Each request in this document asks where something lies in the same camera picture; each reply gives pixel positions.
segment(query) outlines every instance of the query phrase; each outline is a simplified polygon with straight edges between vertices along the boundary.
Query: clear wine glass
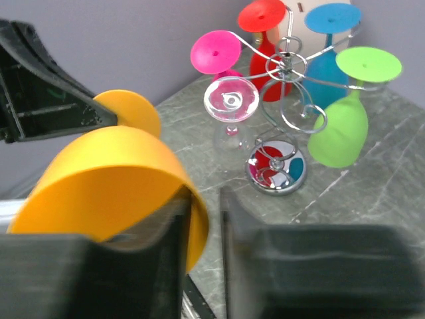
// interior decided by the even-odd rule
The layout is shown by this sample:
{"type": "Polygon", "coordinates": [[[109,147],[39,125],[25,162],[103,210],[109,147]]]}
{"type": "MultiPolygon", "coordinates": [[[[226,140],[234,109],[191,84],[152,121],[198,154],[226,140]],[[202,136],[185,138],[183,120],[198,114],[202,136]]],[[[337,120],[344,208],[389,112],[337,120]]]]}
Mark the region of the clear wine glass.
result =
{"type": "Polygon", "coordinates": [[[205,109],[221,122],[214,131],[213,146],[225,171],[244,169],[244,162],[254,147],[255,137],[242,122],[253,115],[258,102],[256,87],[238,76],[219,78],[205,91],[205,109]]]}

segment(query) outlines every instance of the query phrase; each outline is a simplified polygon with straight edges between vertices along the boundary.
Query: green wine glass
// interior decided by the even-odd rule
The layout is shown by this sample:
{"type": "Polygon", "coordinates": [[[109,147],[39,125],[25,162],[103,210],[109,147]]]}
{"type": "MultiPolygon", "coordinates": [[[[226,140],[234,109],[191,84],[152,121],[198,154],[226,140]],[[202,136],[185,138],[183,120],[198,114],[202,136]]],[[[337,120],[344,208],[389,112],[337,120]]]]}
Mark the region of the green wine glass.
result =
{"type": "MultiPolygon", "coordinates": [[[[401,62],[392,54],[373,47],[352,47],[340,52],[337,66],[348,76],[364,82],[380,83],[395,79],[402,72],[401,62]]],[[[353,165],[365,145],[369,123],[365,107],[360,101],[360,90],[329,105],[327,126],[311,135],[308,150],[311,156],[328,167],[343,168],[353,165]]],[[[314,128],[323,125],[323,116],[314,128]]]]}

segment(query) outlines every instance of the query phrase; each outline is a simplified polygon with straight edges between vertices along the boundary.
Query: white object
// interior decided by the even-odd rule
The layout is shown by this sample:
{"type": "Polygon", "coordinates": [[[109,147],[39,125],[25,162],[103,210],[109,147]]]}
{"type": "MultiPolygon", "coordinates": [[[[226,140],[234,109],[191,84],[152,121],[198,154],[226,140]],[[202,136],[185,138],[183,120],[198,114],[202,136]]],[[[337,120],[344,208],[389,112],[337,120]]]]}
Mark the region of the white object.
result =
{"type": "Polygon", "coordinates": [[[0,201],[0,234],[6,233],[7,227],[22,207],[25,199],[0,201]]]}
{"type": "MultiPolygon", "coordinates": [[[[282,0],[286,6],[288,6],[294,12],[294,28],[292,29],[292,35],[299,37],[302,40],[303,48],[300,55],[308,57],[317,51],[322,50],[325,47],[326,35],[316,33],[307,28],[304,23],[305,16],[314,8],[320,5],[326,5],[328,3],[347,3],[351,4],[350,0],[282,0]]],[[[286,14],[285,19],[275,28],[267,32],[268,39],[271,43],[276,44],[282,37],[288,34],[288,23],[289,15],[286,14]]],[[[339,33],[334,35],[333,42],[340,41],[349,35],[350,31],[339,33]]],[[[295,51],[298,47],[298,43],[291,41],[290,51],[295,51]]],[[[341,52],[348,47],[348,41],[339,45],[335,48],[336,52],[341,52]]],[[[303,70],[303,64],[297,64],[294,66],[294,70],[301,72],[303,70]]]]}

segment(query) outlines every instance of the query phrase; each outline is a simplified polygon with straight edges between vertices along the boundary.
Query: colorful wine glass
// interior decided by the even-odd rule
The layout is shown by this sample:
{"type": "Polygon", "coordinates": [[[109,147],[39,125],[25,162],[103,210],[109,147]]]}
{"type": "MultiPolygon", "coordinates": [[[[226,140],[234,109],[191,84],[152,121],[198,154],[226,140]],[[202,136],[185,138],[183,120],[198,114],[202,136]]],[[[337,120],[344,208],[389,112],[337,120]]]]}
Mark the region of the colorful wine glass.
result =
{"type": "MultiPolygon", "coordinates": [[[[262,42],[258,47],[261,53],[266,56],[272,56],[276,53],[275,46],[267,38],[267,30],[273,29],[283,20],[286,14],[286,6],[280,0],[258,0],[247,5],[238,16],[239,27],[247,32],[261,33],[262,42]]],[[[266,73],[267,59],[258,54],[252,56],[250,62],[250,75],[258,75],[266,73]]],[[[275,63],[270,63],[270,69],[276,68],[275,63]]],[[[252,79],[255,87],[261,90],[262,87],[269,81],[269,76],[252,79]]],[[[291,83],[285,85],[285,96],[292,89],[291,83]]],[[[281,98],[282,83],[273,85],[264,95],[265,102],[275,102],[281,98]]]]}
{"type": "Polygon", "coordinates": [[[199,38],[191,50],[192,65],[203,74],[215,74],[212,81],[224,76],[243,76],[231,68],[238,61],[242,45],[230,31],[211,31],[199,38]]]}
{"type": "MultiPolygon", "coordinates": [[[[402,72],[401,62],[392,54],[371,47],[353,47],[340,52],[337,66],[347,75],[363,82],[388,82],[402,72]]],[[[342,168],[354,164],[366,142],[367,113],[359,100],[360,91],[332,103],[327,109],[326,128],[312,135],[308,142],[311,156],[328,167],[342,168]]],[[[320,116],[315,128],[323,124],[320,116]]]]}
{"type": "MultiPolygon", "coordinates": [[[[310,30],[326,34],[325,48],[332,45],[333,34],[352,29],[360,23],[360,20],[361,11],[354,5],[346,3],[321,5],[305,16],[305,24],[310,30]]],[[[336,56],[337,53],[333,49],[319,55],[309,64],[305,75],[317,80],[348,85],[349,77],[337,66],[336,56]]],[[[336,88],[309,80],[304,80],[303,85],[313,100],[309,103],[322,109],[326,109],[330,104],[347,95],[347,90],[344,88],[336,88]]]]}

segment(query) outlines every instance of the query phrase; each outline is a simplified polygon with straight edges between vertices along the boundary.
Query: circular metal base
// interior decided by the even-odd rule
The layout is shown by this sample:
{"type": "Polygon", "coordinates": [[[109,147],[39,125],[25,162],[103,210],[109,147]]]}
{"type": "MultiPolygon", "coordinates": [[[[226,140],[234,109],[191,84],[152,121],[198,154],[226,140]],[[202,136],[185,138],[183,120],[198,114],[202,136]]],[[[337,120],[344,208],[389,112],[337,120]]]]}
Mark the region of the circular metal base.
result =
{"type": "Polygon", "coordinates": [[[270,140],[257,145],[245,166],[250,183],[268,195],[281,196],[296,191],[307,177],[307,162],[303,154],[298,150],[285,161],[277,160],[293,150],[292,144],[281,140],[270,140]]]}

